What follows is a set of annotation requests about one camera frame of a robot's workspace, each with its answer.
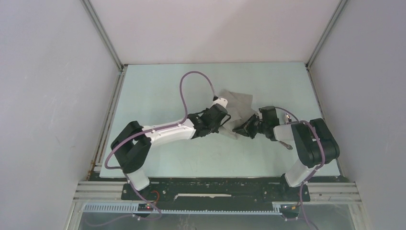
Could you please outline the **pink metal fork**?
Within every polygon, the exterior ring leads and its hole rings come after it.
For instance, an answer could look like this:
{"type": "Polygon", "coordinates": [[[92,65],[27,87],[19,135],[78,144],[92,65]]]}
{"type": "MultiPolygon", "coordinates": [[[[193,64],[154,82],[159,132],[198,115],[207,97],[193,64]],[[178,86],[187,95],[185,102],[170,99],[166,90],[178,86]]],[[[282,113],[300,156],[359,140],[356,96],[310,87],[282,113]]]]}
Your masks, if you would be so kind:
{"type": "Polygon", "coordinates": [[[293,150],[292,145],[284,142],[284,141],[279,141],[280,144],[282,144],[284,147],[286,147],[288,150],[293,150]]]}

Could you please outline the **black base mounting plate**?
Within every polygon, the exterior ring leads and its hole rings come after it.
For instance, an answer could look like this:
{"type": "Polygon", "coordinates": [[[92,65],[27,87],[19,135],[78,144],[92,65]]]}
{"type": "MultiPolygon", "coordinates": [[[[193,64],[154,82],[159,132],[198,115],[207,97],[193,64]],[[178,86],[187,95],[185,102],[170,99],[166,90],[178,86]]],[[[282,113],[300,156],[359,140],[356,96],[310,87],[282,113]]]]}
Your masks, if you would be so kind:
{"type": "Polygon", "coordinates": [[[121,199],[157,201],[162,211],[273,211],[277,202],[309,202],[307,186],[284,186],[282,178],[152,178],[137,195],[124,184],[121,199]]]}

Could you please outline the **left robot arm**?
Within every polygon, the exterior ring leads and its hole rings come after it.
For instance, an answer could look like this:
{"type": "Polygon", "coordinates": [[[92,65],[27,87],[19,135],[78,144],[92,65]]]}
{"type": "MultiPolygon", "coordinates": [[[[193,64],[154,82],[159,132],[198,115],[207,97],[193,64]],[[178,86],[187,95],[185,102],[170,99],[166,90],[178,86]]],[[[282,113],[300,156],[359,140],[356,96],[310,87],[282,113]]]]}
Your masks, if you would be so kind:
{"type": "Polygon", "coordinates": [[[132,121],[111,143],[108,158],[116,158],[118,168],[133,186],[133,194],[139,199],[147,199],[151,195],[151,186],[143,165],[153,147],[218,133],[230,119],[231,115],[222,105],[213,104],[201,112],[186,115],[184,120],[161,126],[141,126],[132,121]]]}

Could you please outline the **grey cloth napkin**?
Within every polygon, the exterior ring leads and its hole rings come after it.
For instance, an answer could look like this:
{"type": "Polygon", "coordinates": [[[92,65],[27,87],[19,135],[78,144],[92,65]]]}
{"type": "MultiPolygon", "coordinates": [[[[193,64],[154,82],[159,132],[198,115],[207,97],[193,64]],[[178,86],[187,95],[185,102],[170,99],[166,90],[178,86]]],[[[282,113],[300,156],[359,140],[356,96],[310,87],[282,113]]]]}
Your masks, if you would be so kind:
{"type": "Polygon", "coordinates": [[[226,110],[231,115],[230,120],[219,128],[219,134],[230,139],[238,139],[240,135],[232,130],[245,123],[256,113],[256,111],[252,109],[253,95],[223,89],[220,91],[219,96],[227,99],[226,110]]]}

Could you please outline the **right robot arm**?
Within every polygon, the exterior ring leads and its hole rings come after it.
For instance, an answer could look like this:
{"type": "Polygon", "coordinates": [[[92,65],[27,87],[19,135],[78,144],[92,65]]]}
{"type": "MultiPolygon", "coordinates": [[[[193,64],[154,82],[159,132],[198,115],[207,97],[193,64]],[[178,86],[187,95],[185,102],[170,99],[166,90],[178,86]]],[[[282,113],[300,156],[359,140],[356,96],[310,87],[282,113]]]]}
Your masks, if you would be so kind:
{"type": "Polygon", "coordinates": [[[310,121],[298,119],[287,111],[288,120],[281,124],[277,116],[279,107],[265,106],[247,121],[233,129],[233,132],[253,139],[257,134],[279,142],[289,150],[296,150],[298,160],[282,175],[279,196],[293,199],[297,187],[305,184],[324,165],[340,155],[338,143],[328,129],[324,119],[310,121]]]}

